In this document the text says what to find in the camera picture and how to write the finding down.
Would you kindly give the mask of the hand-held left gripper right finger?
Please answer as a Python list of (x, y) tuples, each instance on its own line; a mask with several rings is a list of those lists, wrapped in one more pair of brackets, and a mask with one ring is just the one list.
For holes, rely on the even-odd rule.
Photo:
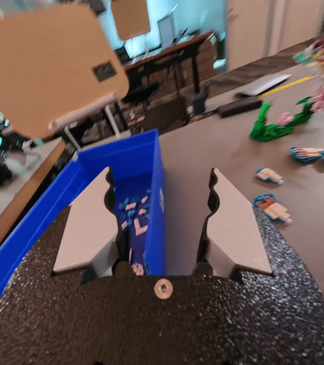
[(238, 280), (242, 271), (272, 276), (269, 257), (251, 203), (219, 171), (212, 168), (208, 207), (196, 266), (207, 263), (215, 276)]

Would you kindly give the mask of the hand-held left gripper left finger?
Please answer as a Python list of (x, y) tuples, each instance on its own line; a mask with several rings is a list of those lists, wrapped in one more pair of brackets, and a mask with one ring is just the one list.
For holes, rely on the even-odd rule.
[(70, 204), (53, 275), (86, 269), (83, 281), (109, 277), (128, 260), (128, 230), (115, 205), (113, 171), (106, 167)]

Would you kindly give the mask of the pile of small lego pieces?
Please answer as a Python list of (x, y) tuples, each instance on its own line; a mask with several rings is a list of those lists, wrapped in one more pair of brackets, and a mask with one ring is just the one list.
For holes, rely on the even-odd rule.
[(117, 203), (117, 214), (128, 239), (127, 259), (136, 276), (147, 274), (145, 246), (149, 228), (151, 189), (140, 189), (137, 194), (122, 196)]

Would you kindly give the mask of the blue plastic bin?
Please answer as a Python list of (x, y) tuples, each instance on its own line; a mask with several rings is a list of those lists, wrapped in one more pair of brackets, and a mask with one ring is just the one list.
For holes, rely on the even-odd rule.
[(158, 131), (150, 130), (76, 153), (0, 245), (0, 296), (22, 259), (58, 214), (70, 207), (106, 167), (113, 171), (116, 215), (122, 196), (151, 189), (146, 275), (165, 275), (164, 166)]

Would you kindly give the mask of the green lego plant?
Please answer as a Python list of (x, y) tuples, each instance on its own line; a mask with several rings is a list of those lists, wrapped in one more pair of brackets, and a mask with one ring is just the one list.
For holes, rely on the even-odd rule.
[(267, 123), (267, 113), (272, 106), (272, 102), (263, 103), (253, 129), (249, 134), (250, 139), (265, 142), (291, 134), (296, 126), (308, 122), (313, 116), (314, 112), (311, 108), (314, 102), (311, 101), (312, 98), (313, 96), (309, 96), (296, 103), (296, 105), (303, 105), (300, 113), (291, 115), (285, 112), (276, 123), (271, 124)]

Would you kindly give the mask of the colourful lego model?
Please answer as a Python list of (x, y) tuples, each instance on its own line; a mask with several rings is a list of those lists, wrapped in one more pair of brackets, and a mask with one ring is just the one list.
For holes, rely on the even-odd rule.
[(324, 71), (324, 41), (317, 40), (293, 56), (297, 64), (319, 66)]

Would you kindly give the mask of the wooden edged table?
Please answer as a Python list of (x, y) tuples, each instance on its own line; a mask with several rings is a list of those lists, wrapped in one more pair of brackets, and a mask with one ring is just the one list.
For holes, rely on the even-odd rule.
[(65, 148), (66, 142), (58, 138), (34, 148), (37, 155), (28, 154), (24, 166), (15, 159), (6, 160), (14, 178), (0, 188), (0, 244)]

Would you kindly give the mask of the black power adapter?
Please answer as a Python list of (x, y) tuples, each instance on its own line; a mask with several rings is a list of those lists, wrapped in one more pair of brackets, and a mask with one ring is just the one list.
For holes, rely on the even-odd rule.
[(226, 118), (248, 111), (259, 109), (263, 105), (263, 101), (257, 96), (241, 98), (231, 103), (217, 107), (216, 113), (220, 118)]

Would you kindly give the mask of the dark small object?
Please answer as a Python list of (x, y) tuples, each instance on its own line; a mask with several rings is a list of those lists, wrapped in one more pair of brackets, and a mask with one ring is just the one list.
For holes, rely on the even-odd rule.
[(210, 85), (211, 82), (207, 82), (203, 88), (201, 89), (201, 91), (195, 95), (195, 97), (192, 99), (192, 108), (193, 108), (193, 113), (195, 115), (201, 115), (205, 112), (206, 110), (206, 100), (209, 96), (210, 93)]

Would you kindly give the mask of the grey laptop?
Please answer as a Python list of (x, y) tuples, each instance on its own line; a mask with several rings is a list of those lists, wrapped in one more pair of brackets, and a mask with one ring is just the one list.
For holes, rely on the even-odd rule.
[(274, 86), (283, 83), (291, 76), (292, 74), (283, 72), (265, 75), (249, 84), (235, 89), (233, 94), (244, 97), (258, 96), (263, 94), (265, 91), (272, 89)]

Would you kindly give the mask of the yellow tape strip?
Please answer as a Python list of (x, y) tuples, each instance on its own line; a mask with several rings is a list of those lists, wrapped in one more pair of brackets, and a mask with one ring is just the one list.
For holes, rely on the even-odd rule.
[(311, 79), (313, 79), (313, 78), (315, 78), (315, 77), (316, 77), (316, 75), (306, 76), (306, 77), (304, 77), (304, 78), (301, 78), (301, 79), (295, 80), (295, 81), (293, 81), (293, 82), (291, 82), (291, 83), (289, 83), (289, 84), (286, 84), (286, 85), (283, 85), (283, 86), (275, 87), (275, 88), (274, 88), (274, 89), (272, 89), (272, 90), (269, 90), (269, 91), (267, 91), (267, 92), (265, 92), (265, 93), (263, 93), (263, 94), (260, 94), (260, 95), (259, 95), (259, 98), (267, 97), (268, 95), (271, 95), (271, 94), (274, 94), (274, 93), (276, 93), (276, 92), (279, 92), (279, 91), (285, 90), (285, 89), (287, 89), (287, 88), (293, 87), (293, 86), (295, 86), (295, 85), (297, 85), (297, 84), (300, 84), (300, 83), (306, 82), (306, 81), (311, 80)]

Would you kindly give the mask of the dark wooden desk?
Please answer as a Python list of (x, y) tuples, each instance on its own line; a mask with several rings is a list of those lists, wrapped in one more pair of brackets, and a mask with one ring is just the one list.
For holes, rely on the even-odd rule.
[(129, 78), (130, 89), (137, 81), (149, 77), (159, 71), (172, 69), (177, 64), (191, 60), (192, 85), (196, 94), (200, 93), (200, 79), (197, 57), (202, 45), (214, 36), (213, 31), (190, 37), (188, 40), (169, 46), (158, 53), (149, 52), (146, 57), (136, 58), (124, 65), (124, 70)]

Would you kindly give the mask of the white board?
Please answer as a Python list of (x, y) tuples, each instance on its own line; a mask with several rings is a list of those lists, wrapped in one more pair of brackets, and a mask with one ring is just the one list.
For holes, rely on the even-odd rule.
[(174, 25), (173, 11), (158, 21), (160, 46), (162, 49), (169, 48), (175, 43), (176, 37)]

